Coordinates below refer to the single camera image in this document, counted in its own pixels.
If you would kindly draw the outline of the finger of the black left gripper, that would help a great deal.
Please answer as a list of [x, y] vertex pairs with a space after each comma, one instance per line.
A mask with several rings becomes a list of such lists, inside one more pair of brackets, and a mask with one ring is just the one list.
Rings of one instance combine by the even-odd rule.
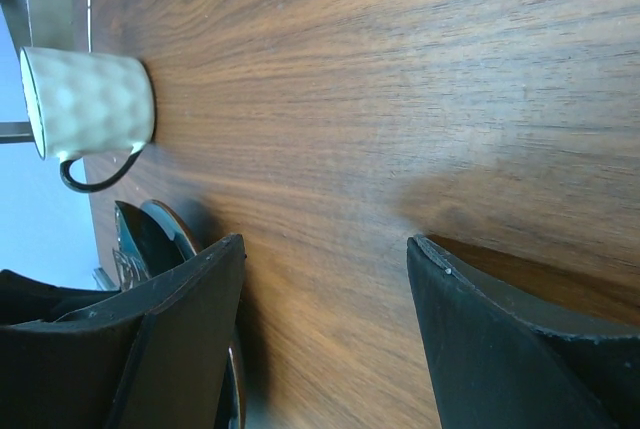
[[118, 295], [116, 291], [58, 287], [1, 271], [1, 323], [20, 324], [34, 320], [53, 322], [67, 313]]

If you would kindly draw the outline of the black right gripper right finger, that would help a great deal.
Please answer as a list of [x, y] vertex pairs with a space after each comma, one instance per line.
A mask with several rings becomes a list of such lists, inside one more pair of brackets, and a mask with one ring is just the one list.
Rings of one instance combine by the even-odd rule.
[[638, 427], [638, 327], [546, 302], [420, 234], [407, 271], [442, 427]]

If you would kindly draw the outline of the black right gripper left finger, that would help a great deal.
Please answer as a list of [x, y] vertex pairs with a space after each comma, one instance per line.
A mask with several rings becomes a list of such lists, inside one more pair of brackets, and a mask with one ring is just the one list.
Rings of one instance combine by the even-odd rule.
[[211, 428], [245, 275], [229, 235], [53, 322], [1, 323], [5, 428]]

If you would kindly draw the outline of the dark teal round plate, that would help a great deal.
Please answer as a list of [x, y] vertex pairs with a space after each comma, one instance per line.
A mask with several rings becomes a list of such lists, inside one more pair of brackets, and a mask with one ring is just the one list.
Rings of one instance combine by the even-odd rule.
[[[195, 257], [201, 244], [184, 221], [167, 204], [147, 200], [141, 210], [149, 215], [177, 246], [184, 259]], [[216, 413], [215, 428], [244, 428], [246, 423], [246, 394], [244, 364], [237, 327], [234, 327], [228, 347], [223, 383]]]

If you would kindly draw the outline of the clear glass textured dish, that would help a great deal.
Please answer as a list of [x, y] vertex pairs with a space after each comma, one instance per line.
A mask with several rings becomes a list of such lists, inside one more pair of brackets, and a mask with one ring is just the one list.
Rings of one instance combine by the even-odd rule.
[[93, 271], [93, 278], [100, 291], [127, 291], [148, 281], [151, 276], [144, 262], [126, 252], [112, 250], [117, 281], [110, 278], [107, 272], [99, 267]]

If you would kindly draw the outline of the dark blue square plate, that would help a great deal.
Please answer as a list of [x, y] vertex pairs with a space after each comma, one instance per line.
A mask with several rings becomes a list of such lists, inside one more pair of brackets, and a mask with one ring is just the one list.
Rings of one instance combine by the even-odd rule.
[[162, 228], [141, 210], [141, 206], [135, 207], [124, 201], [115, 202], [118, 246], [114, 249], [141, 259], [152, 279], [188, 259], [181, 256], [177, 246], [166, 236]]

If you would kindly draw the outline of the cream mug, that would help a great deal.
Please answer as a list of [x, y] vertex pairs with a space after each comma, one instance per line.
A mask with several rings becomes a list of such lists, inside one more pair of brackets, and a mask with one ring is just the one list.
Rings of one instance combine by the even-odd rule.
[[[34, 143], [41, 158], [56, 158], [62, 182], [91, 194], [116, 184], [151, 142], [154, 93], [137, 59], [103, 53], [23, 47], [21, 82]], [[97, 183], [72, 177], [79, 159], [127, 151], [113, 175]]]

